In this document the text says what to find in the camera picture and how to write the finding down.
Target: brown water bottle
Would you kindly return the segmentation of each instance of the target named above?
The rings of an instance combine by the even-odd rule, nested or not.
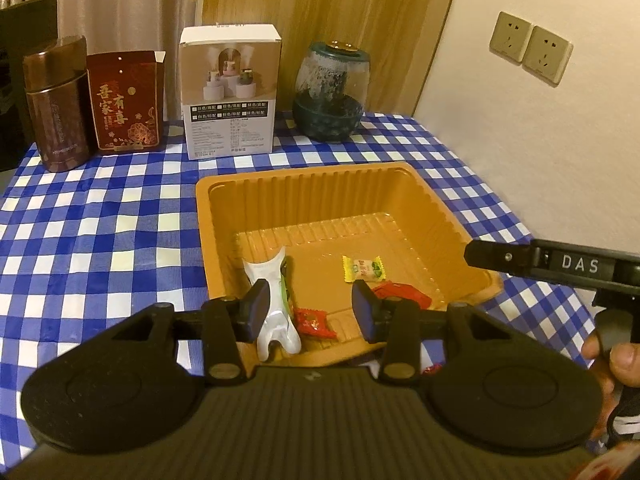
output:
[[[24,84],[36,146],[49,171],[68,171],[95,152],[84,36],[52,41],[24,57]]]

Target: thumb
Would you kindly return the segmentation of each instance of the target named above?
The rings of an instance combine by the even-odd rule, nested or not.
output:
[[[611,350],[610,367],[625,386],[640,386],[640,345],[622,343]]]

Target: table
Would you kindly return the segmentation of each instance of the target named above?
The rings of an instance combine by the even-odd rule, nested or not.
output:
[[[191,161],[171,128],[162,152],[95,157],[47,173],[34,146],[0,200],[0,469],[34,446],[20,391],[36,366],[155,301],[176,310],[207,299],[195,184],[207,175],[405,160],[473,237],[518,242],[530,233],[459,158],[415,120],[367,114],[344,144],[318,144],[276,119],[274,150]],[[584,364],[579,348],[593,321],[574,291],[505,276],[486,311]],[[199,342],[178,362],[202,373]],[[430,342],[424,362],[442,361]]]

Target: orange plastic tray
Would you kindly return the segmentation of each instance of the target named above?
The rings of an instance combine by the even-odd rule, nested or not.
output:
[[[423,291],[435,310],[502,290],[497,273],[465,263],[468,233],[404,162],[208,176],[196,184],[196,200],[211,298],[245,294],[242,259],[263,262],[286,246],[295,306],[328,313],[337,341],[302,336],[300,354],[272,349],[272,364],[326,366],[381,346],[360,334],[343,255],[380,256],[388,280]],[[250,372],[255,345],[240,346]]]

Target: electrical outlet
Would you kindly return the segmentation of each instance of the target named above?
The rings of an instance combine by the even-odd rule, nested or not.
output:
[[[522,18],[501,12],[489,47],[520,63],[529,43],[531,28],[532,25]]]
[[[558,84],[574,46],[557,34],[535,26],[523,65],[553,84]]]

